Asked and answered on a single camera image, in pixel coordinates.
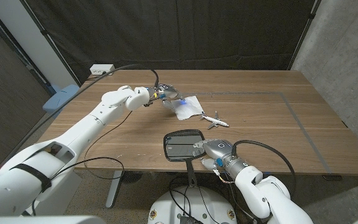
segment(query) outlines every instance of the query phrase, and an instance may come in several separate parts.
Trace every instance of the white napkin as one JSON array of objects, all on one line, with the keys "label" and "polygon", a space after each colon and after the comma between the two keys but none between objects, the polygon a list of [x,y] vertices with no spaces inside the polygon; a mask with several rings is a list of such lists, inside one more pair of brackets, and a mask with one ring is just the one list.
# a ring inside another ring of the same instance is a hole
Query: white napkin
[{"label": "white napkin", "polygon": [[204,111],[197,96],[189,96],[185,100],[172,100],[171,103],[180,121],[193,115],[201,114]]}]

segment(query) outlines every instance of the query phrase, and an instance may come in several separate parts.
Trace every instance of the white panel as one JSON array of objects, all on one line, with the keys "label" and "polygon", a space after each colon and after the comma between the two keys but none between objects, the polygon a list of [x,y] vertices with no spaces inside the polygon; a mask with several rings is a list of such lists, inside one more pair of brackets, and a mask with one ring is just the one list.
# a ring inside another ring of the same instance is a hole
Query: white panel
[{"label": "white panel", "polygon": [[0,19],[51,84],[77,85],[20,0],[0,0]]}]

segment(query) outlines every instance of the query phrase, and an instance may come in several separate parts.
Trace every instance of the mirror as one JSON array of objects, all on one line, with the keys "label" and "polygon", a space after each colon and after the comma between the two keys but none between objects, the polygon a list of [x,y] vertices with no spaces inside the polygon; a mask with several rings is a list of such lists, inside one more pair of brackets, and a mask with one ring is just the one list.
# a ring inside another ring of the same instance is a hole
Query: mirror
[{"label": "mirror", "polygon": [[182,130],[167,134],[164,137],[165,157],[171,162],[184,162],[205,155],[203,149],[193,147],[194,143],[204,140],[200,130]]}]

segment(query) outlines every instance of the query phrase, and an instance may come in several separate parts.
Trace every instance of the wire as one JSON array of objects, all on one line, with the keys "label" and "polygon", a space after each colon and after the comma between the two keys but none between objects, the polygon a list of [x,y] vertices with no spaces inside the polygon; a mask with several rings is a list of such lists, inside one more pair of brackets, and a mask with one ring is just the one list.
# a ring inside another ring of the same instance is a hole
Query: wire
[{"label": "wire", "polygon": [[173,202],[175,202],[175,204],[177,205],[178,208],[180,208],[180,210],[182,210],[186,215],[188,215],[191,219],[193,219],[195,223],[200,223],[200,224],[202,224],[201,221],[198,221],[195,217],[192,217],[189,213],[187,213],[187,212],[185,211],[185,209],[183,209],[183,208],[178,204],[178,202],[175,200],[175,198],[173,197],[172,192],[173,192],[173,191],[178,192],[178,191],[172,190],[172,189],[171,189],[171,186],[172,186],[172,184],[173,184],[173,181],[176,180],[176,179],[179,179],[179,178],[185,178],[185,177],[176,177],[176,178],[174,178],[174,179],[171,180],[171,182],[169,183],[169,187],[168,187],[168,188],[169,188],[169,194],[171,195],[171,198],[172,198]]},{"label": "wire", "polygon": [[[30,138],[31,135],[33,135],[36,130],[38,130],[42,125],[44,125],[50,118],[52,118],[56,113],[58,113],[61,109],[63,109],[71,100],[73,100],[74,98],[76,98],[79,94],[83,93],[85,90],[87,90],[89,87],[91,87],[93,84],[95,84],[96,82],[98,82],[99,80],[101,80],[102,78],[108,76],[109,74],[114,73],[115,71],[118,70],[123,70],[126,68],[146,68],[149,69],[143,65],[140,64],[133,64],[133,65],[125,65],[125,66],[121,66],[119,68],[115,68],[113,70],[110,70],[109,72],[106,72],[103,75],[100,75],[97,79],[95,79],[93,82],[91,82],[89,85],[87,85],[86,87],[80,89],[78,92],[76,92],[72,97],[70,97],[66,102],[64,102],[62,105],[60,105],[57,109],[55,109],[54,112],[52,112],[51,114],[49,114],[43,121],[41,121],[39,124],[37,124],[36,126],[34,126],[25,136],[24,138],[22,138],[22,140],[17,144],[16,148],[14,149],[16,152],[19,150],[19,148]],[[155,75],[155,83],[154,83],[154,88],[158,88],[158,75],[157,72],[155,72],[155,70],[153,69],[149,69],[151,70],[154,75]]]},{"label": "wire", "polygon": [[[184,196],[185,196],[185,201],[183,202],[183,209],[185,210],[185,207],[186,207],[186,192],[187,192],[187,189],[189,188],[189,185],[187,185],[187,187],[186,187],[186,190],[185,190],[185,194],[184,194]],[[189,202],[189,214],[191,215],[191,209],[190,209],[190,201],[187,199],[187,201]]]},{"label": "wire", "polygon": [[296,189],[296,175],[295,175],[295,171],[293,170],[293,167],[292,167],[290,161],[288,161],[288,159],[281,152],[276,150],[275,148],[270,147],[270,146],[268,146],[266,144],[263,144],[263,143],[260,143],[260,142],[257,142],[257,141],[251,141],[251,140],[240,140],[240,141],[234,143],[233,147],[232,147],[232,152],[231,152],[232,155],[237,155],[237,145],[242,144],[242,143],[254,144],[254,145],[257,145],[257,146],[262,146],[262,147],[264,147],[264,148],[276,153],[278,156],[280,156],[284,160],[284,162],[286,163],[286,165],[290,169],[292,177],[293,177],[292,192],[290,194],[291,198],[293,198],[293,196],[295,195],[295,189]]},{"label": "wire", "polygon": [[[183,182],[174,182],[175,180],[177,180],[177,179],[187,179],[187,177],[185,177],[185,176],[178,176],[178,177],[175,177],[171,182],[170,182],[170,187],[169,187],[169,189],[171,189],[171,186],[173,185],[173,184],[182,184],[182,185],[186,185],[187,183],[183,183]],[[223,197],[225,197],[225,198],[231,198],[230,197],[230,190],[228,189],[228,186],[227,185],[230,185],[230,184],[224,184],[224,183],[222,183],[221,181],[215,181],[216,179],[214,178],[214,175],[213,176],[211,176],[210,178],[208,178],[207,180],[204,180],[204,181],[201,181],[201,182],[198,182],[199,183],[199,186],[202,186],[202,187],[206,187],[206,188],[211,188],[211,186],[214,186],[215,187],[215,189],[216,190],[218,190],[218,191],[220,191],[220,193],[221,193],[221,195],[223,196]],[[208,184],[208,183],[206,183],[206,184],[202,184],[202,182],[211,182],[212,181],[212,183],[210,183],[210,184]],[[216,187],[215,185],[221,185],[224,189],[226,189],[227,190],[227,194],[228,194],[228,196],[226,196],[223,192],[222,192],[222,190],[220,189],[220,188],[218,188],[218,187]]]},{"label": "wire", "polygon": [[219,192],[224,198],[230,198],[229,197],[230,194],[229,194],[229,191],[227,189],[226,184],[224,184],[220,180],[217,181],[216,178],[215,178],[215,175],[213,175],[213,174],[207,173],[207,174],[204,174],[204,175],[208,175],[208,177],[207,177],[207,179],[199,181],[198,182],[199,186],[206,187],[206,188],[209,188],[209,189],[211,189],[213,191]]},{"label": "wire", "polygon": [[31,203],[32,216],[36,216],[34,203],[35,203],[35,199],[34,199],[34,201],[32,201],[32,203]]},{"label": "wire", "polygon": [[214,220],[214,222],[216,222],[217,224],[219,224],[217,221],[215,221],[215,219],[211,216],[211,214],[209,214],[209,211],[208,211],[208,208],[206,207],[206,204],[205,204],[205,201],[204,201],[204,197],[203,197],[203,194],[201,193],[200,187],[198,187],[198,190],[200,191],[201,198],[203,199],[203,202],[204,202],[204,205],[205,205],[205,209],[206,209],[206,212],[208,212],[209,217],[211,217],[212,220]]},{"label": "wire", "polygon": [[95,75],[95,76],[93,76],[93,77],[91,77],[91,78],[87,78],[86,81],[95,80],[95,79],[97,79],[97,77],[98,77],[98,75]]},{"label": "wire", "polygon": [[[97,141],[99,141],[103,136],[109,134],[109,133],[110,133],[111,131],[113,131],[114,129],[120,127],[120,125],[122,125],[123,122],[126,121],[126,119],[129,117],[129,115],[131,115],[131,113],[132,113],[132,111],[129,112],[129,114],[125,117],[125,119],[124,119],[123,121],[121,121],[121,123],[119,123],[117,126],[115,126],[114,128],[112,128],[110,131],[104,133],[102,136],[100,136],[99,138],[97,138],[97,140],[94,141],[94,142],[92,143],[92,145],[86,150],[85,156],[84,156],[84,160],[86,160],[86,155],[88,154],[88,151],[91,149],[91,147],[92,147]],[[97,177],[97,178],[105,179],[105,180],[113,180],[113,179],[115,179],[115,178],[101,177],[101,176],[96,175],[94,172],[92,172],[91,170],[89,170],[88,166],[86,165],[86,162],[84,162],[84,166],[85,166],[85,168],[86,168],[86,170],[87,170],[88,172],[90,172],[92,175],[94,175],[94,176]]]},{"label": "wire", "polygon": [[[52,178],[50,180],[53,180],[55,177],[57,177],[57,175],[61,174],[62,172],[66,171],[67,169],[73,167],[73,166],[77,166],[78,164],[81,164],[81,163],[84,163],[84,162],[88,162],[88,161],[92,161],[92,160],[96,160],[96,159],[111,159],[111,160],[114,160],[116,162],[119,162],[122,166],[122,171],[125,171],[125,168],[124,168],[124,164],[122,164],[121,161],[119,161],[118,159],[115,159],[115,158],[111,158],[111,157],[96,157],[96,158],[92,158],[92,159],[85,159],[84,161],[81,161],[81,162],[77,162],[77,163],[74,163],[73,165],[70,165],[64,169],[62,169],[61,171],[57,172],[55,175],[52,176]],[[124,175],[124,173],[121,174],[121,176],[119,177],[115,177],[115,178],[110,178],[109,180],[114,180],[114,179],[118,179],[118,178],[121,178],[122,175]]]},{"label": "wire", "polygon": [[174,190],[174,189],[173,189],[172,191],[177,192],[177,193],[179,193],[179,194],[181,194],[181,195],[185,196],[185,204],[183,204],[183,209],[185,209],[186,199],[187,199],[187,202],[188,202],[188,204],[189,204],[189,214],[191,214],[190,201],[189,201],[189,198],[186,196],[186,192],[185,192],[185,193],[182,193],[182,192],[179,192],[179,191]]},{"label": "wire", "polygon": [[224,180],[220,175],[218,176],[219,179],[221,179],[222,182],[224,182],[225,184],[233,184],[234,182],[233,181],[226,181]]},{"label": "wire", "polygon": [[233,188],[231,187],[231,184],[229,184],[229,186],[230,186],[231,194],[232,194],[232,196],[233,196],[233,200],[234,200],[234,203],[236,204],[236,206],[239,207],[240,210],[241,210],[244,214],[246,214],[249,218],[251,218],[252,220],[254,220],[255,218],[254,218],[252,215],[249,215],[249,213],[247,213],[246,211],[244,211],[244,209],[242,209],[241,206],[237,203],[237,200],[236,200],[236,198],[235,198],[235,196],[234,196],[234,192],[233,192]]}]

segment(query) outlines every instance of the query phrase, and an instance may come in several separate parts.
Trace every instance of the black strap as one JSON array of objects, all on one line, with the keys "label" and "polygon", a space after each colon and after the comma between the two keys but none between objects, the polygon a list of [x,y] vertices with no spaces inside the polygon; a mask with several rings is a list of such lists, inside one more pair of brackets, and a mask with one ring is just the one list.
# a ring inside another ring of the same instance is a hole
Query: black strap
[{"label": "black strap", "polygon": [[11,169],[14,169],[14,168],[24,170],[24,171],[32,174],[34,177],[38,178],[41,181],[41,188],[42,188],[41,192],[46,191],[49,187],[52,186],[50,179],[46,175],[44,175],[43,173],[39,172],[37,169],[34,169],[33,167],[31,167],[29,165],[18,164]]}]

